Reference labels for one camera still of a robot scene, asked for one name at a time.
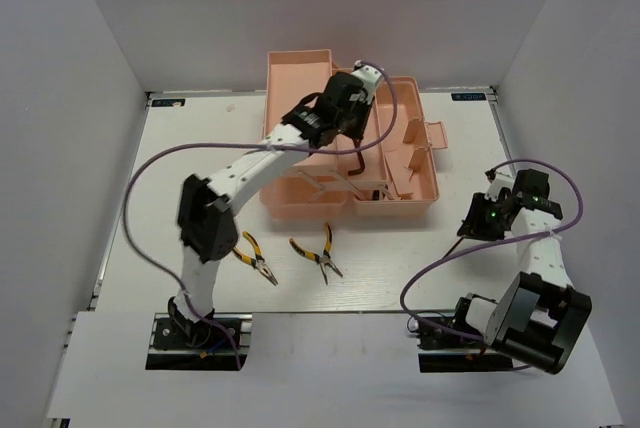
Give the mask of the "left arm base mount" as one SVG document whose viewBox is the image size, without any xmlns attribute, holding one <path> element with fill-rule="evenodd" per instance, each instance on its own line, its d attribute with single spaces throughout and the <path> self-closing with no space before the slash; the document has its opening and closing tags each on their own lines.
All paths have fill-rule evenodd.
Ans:
<svg viewBox="0 0 640 428">
<path fill-rule="evenodd" d="M 244 366 L 251 341 L 252 316 L 231 314 L 216 318 L 234 339 L 240 367 Z M 206 325 L 203 334 L 190 341 L 166 313 L 156 314 L 147 350 L 147 371 L 236 372 L 235 352 L 228 338 Z"/>
</svg>

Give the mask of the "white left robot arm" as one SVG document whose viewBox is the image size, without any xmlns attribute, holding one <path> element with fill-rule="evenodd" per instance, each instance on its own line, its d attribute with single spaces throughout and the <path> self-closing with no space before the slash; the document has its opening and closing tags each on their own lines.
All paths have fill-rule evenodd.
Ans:
<svg viewBox="0 0 640 428">
<path fill-rule="evenodd" d="M 383 80 L 380 70 L 361 64 L 352 72 L 332 75 L 324 90 L 302 98 L 257 148 L 208 178 L 189 176 L 178 210 L 184 246 L 181 288 L 170 313 L 181 316 L 177 335 L 199 347 L 211 335 L 212 294 L 220 260 L 238 242 L 235 216 L 264 186 L 293 165 L 333 143 L 338 135 L 361 140 Z"/>
</svg>

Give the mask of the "pink plastic toolbox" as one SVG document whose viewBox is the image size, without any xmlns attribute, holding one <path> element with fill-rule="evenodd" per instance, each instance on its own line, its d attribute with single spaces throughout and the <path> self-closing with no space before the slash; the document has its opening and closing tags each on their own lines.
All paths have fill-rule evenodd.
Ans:
<svg viewBox="0 0 640 428">
<path fill-rule="evenodd" d="M 382 142 L 361 155 L 339 136 L 327 154 L 296 164 L 259 198 L 274 219 L 340 216 L 348 205 L 364 217 L 417 217 L 440 197 L 433 153 L 448 146 L 442 123 L 426 120 L 418 85 L 409 76 L 382 84 L 364 132 Z M 374 190 L 381 192 L 373 200 Z"/>
</svg>

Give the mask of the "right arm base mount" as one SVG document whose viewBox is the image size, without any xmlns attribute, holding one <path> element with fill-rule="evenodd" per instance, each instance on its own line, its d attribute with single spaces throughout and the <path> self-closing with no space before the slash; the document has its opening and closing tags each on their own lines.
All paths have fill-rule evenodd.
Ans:
<svg viewBox="0 0 640 428">
<path fill-rule="evenodd" d="M 443 330 L 443 327 L 452 326 L 450 313 L 427 311 L 421 312 L 421 315 L 435 323 L 436 327 L 410 317 L 406 328 L 417 341 L 418 365 L 422 374 L 479 373 L 489 370 L 480 344 Z"/>
</svg>

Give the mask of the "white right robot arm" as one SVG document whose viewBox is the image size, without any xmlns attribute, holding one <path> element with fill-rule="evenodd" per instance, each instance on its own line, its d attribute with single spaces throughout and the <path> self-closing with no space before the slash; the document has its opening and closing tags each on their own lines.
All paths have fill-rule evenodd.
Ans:
<svg viewBox="0 0 640 428">
<path fill-rule="evenodd" d="M 588 295 L 570 281 L 560 246 L 563 219 L 550 198 L 548 174 L 525 169 L 509 176 L 490 170 L 486 192 L 474 194 L 458 231 L 464 239 L 516 240 L 519 272 L 498 301 L 462 298 L 451 322 L 453 338 L 472 347 L 483 339 L 493 351 L 549 374 L 559 373 L 592 310 Z"/>
</svg>

